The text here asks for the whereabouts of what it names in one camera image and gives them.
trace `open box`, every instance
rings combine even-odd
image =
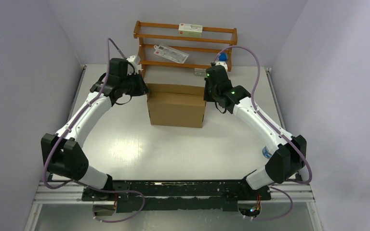
[[[149,83],[148,112],[152,125],[201,128],[206,102],[203,87]]]

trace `wooden shelf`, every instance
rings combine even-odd
[[[162,61],[151,61],[147,60],[145,56],[145,48],[154,48],[154,44],[145,44],[144,39],[169,39],[169,40],[180,40],[180,41],[191,41],[191,42],[206,42],[206,43],[216,43],[216,44],[227,44],[228,46],[237,45],[238,43],[238,32],[236,28],[217,28],[217,27],[203,27],[202,31],[206,32],[216,32],[216,33],[228,33],[231,34],[230,39],[216,39],[216,38],[193,38],[193,37],[181,37],[181,36],[171,36],[171,35],[156,35],[149,33],[142,33],[142,27],[154,27],[154,28],[166,28],[178,30],[179,25],[177,24],[162,24],[162,23],[145,23],[137,21],[134,28],[134,38],[139,40],[139,50],[138,55],[141,58],[140,64],[142,65],[143,77],[145,76],[145,69],[147,65],[158,65],[158,66],[171,66],[171,67],[184,67],[184,68],[209,68],[209,65],[202,64],[178,64],[174,62],[162,62]],[[197,47],[182,47],[182,46],[168,46],[180,50],[180,51],[196,51],[196,52],[208,52],[208,53],[219,53],[221,49],[207,49],[207,48],[197,48]],[[227,66],[228,70],[232,69],[232,49],[225,51],[228,55]]]

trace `table top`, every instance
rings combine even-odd
[[[90,87],[106,65],[87,66],[77,93],[75,114]],[[235,66],[228,73],[233,86],[251,91],[256,67]],[[147,67],[146,83],[205,86],[193,69]],[[256,102],[278,124],[275,101],[263,67],[255,92]],[[123,97],[119,103],[126,102]],[[133,97],[126,105],[113,106],[98,121],[83,146],[90,165],[115,180],[225,180],[241,179],[262,167],[264,141],[239,118],[221,114],[207,103],[203,128],[154,126],[149,122],[146,96]],[[53,180],[63,180],[53,176]]]

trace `wall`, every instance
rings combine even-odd
[[[84,64],[104,64],[104,37],[126,55],[138,53],[132,32],[137,20],[194,23],[238,29],[238,44],[251,48],[261,65],[271,66],[307,0],[48,0]],[[245,51],[233,53],[235,65],[255,65]]]
[[[370,230],[370,0],[309,0],[272,79],[325,230]]]
[[[40,138],[65,123],[81,70],[46,1],[0,0],[0,230],[24,229]]]

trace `purple hose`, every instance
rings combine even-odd
[[[92,100],[90,100],[89,103],[87,103],[86,105],[84,105],[84,107],[79,111],[79,113],[76,115],[76,117],[73,119],[73,121],[70,122],[70,125],[68,126],[68,128],[66,129],[66,131],[64,131],[63,134],[59,137],[59,139],[57,139],[56,143],[54,143],[53,148],[50,150],[49,156],[47,157],[46,163],[44,164],[44,168],[43,168],[43,184],[47,188],[49,188],[49,189],[58,189],[58,188],[61,188],[61,187],[65,186],[67,183],[73,181],[73,180],[67,180],[67,181],[63,182],[62,184],[59,184],[57,186],[52,186],[52,185],[50,185],[47,182],[47,168],[48,168],[49,163],[50,163],[50,161],[52,159],[52,156],[53,156],[54,152],[56,151],[57,147],[59,146],[60,142],[64,139],[64,137],[66,137],[66,134],[71,131],[71,129],[73,128],[73,126],[77,123],[77,121],[84,114],[84,112],[87,110],[87,108],[89,108],[90,105],[93,104],[101,96],[101,94],[104,91],[104,87],[106,86],[106,83],[108,81],[108,75],[109,75],[109,70],[110,70],[110,44],[109,44],[109,41],[119,51],[119,53],[121,54],[121,56],[124,59],[126,59],[126,57],[124,56],[124,54],[122,53],[122,51],[117,47],[117,45],[114,43],[114,41],[111,38],[107,38],[107,70],[106,70],[106,76],[104,77],[104,84],[102,85],[102,87],[101,87],[100,91],[98,92],[98,94]],[[121,220],[101,220],[101,219],[95,217],[95,219],[98,220],[98,221],[105,222],[105,223],[117,223],[117,222],[126,221],[128,219],[131,219],[131,218],[137,216],[141,212],[141,210],[144,208],[144,205],[145,205],[145,197],[144,197],[144,195],[141,192],[134,191],[134,190],[108,191],[108,190],[102,190],[102,189],[98,189],[98,188],[95,188],[95,187],[92,187],[92,186],[88,186],[88,185],[83,184],[83,183],[81,183],[79,181],[76,181],[76,180],[74,182],[77,183],[77,184],[86,186],[89,189],[92,189],[92,190],[95,190],[95,191],[98,191],[98,192],[102,192],[102,193],[135,193],[135,194],[140,195],[143,198],[143,203],[141,204],[140,209],[137,210],[131,216],[129,216],[127,218],[124,218],[124,219],[121,219]]]
[[[221,50],[215,57],[215,60],[216,61],[219,57],[219,55],[221,53],[223,53],[224,51],[226,51],[227,49],[230,49],[230,48],[241,48],[241,49],[244,49],[245,51],[249,52],[253,57],[254,59],[256,60],[256,64],[257,64],[257,76],[256,76],[256,81],[254,83],[254,86],[253,86],[253,89],[251,90],[251,103],[253,105],[253,108],[255,109],[255,111],[257,111],[257,106],[256,106],[256,101],[254,100],[254,92],[256,91],[256,87],[257,87],[257,84],[259,83],[259,77],[260,77],[260,65],[259,65],[259,59],[257,58],[257,56],[249,49],[249,48],[246,48],[246,47],[242,47],[242,46],[229,46],[223,50]],[[257,111],[257,114],[275,131],[277,132],[277,134],[281,134],[280,130],[278,130],[278,128],[276,128],[272,123],[270,123],[270,121],[260,112],[260,111]],[[285,135],[281,135],[281,137],[287,141],[287,143],[289,143],[293,149],[298,153],[298,155],[300,156],[300,158],[303,160],[305,166],[307,166],[307,169],[308,169],[308,180],[306,181],[299,181],[299,180],[290,180],[290,179],[287,179],[286,181],[292,181],[292,182],[295,182],[295,183],[299,183],[299,184],[308,184],[311,182],[311,180],[313,179],[313,172],[311,171],[311,168],[310,168],[310,165],[308,164],[307,160],[305,159],[303,153],[296,147],[296,145],[294,145],[293,142],[291,142],[289,140],[289,138],[287,138]]]

